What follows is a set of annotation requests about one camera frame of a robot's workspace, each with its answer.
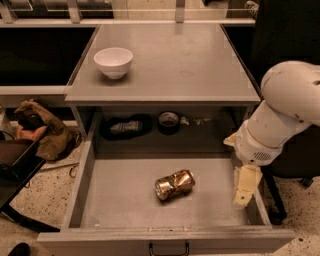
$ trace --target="drawer front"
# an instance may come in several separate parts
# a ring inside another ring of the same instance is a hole
[[[174,256],[272,253],[293,239],[293,232],[288,230],[250,230],[239,227],[215,232],[172,232],[175,234],[171,235],[165,232],[149,235],[143,233],[132,232],[128,237],[114,231],[104,234],[78,230],[40,234],[39,242],[55,256]]]

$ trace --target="open drawer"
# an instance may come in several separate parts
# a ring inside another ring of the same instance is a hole
[[[147,256],[266,253],[292,240],[292,231],[272,228],[259,191],[247,208],[233,207],[231,152],[221,132],[229,120],[223,108],[207,109],[202,124],[177,134],[154,126],[145,136],[112,142],[99,135],[99,123],[114,113],[97,110],[61,231],[41,233],[38,241],[55,256]],[[159,110],[148,114],[156,120]],[[193,172],[192,192],[161,202],[156,179],[183,168]]]

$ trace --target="gray cabinet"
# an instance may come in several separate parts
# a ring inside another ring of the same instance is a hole
[[[134,54],[120,80],[93,63],[111,46]],[[222,141],[259,101],[219,24],[102,25],[66,97],[86,137],[73,193],[60,233],[39,242],[57,256],[261,253],[288,243],[293,232],[272,228],[259,191],[247,208],[232,205],[232,152]],[[160,133],[163,111],[189,125]],[[136,113],[154,120],[150,133],[101,136],[101,120]],[[184,168],[193,191],[160,202],[155,180]]]

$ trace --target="black chair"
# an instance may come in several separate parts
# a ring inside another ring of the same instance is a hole
[[[46,162],[36,156],[37,147],[38,142],[31,140],[0,140],[0,213],[36,232],[59,232],[58,228],[26,217],[10,206]]]
[[[320,1],[261,0],[255,24],[248,68],[258,85],[272,66],[287,60],[320,65]],[[277,212],[273,224],[281,224],[287,213],[274,177],[301,178],[308,187],[320,176],[320,128],[312,126],[289,140],[281,155],[262,172]]]

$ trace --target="drawer handle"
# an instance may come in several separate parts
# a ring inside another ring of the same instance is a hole
[[[184,254],[179,255],[156,255],[153,253],[153,244],[149,244],[149,254],[150,256],[188,256],[189,255],[189,243],[186,243],[186,252]]]

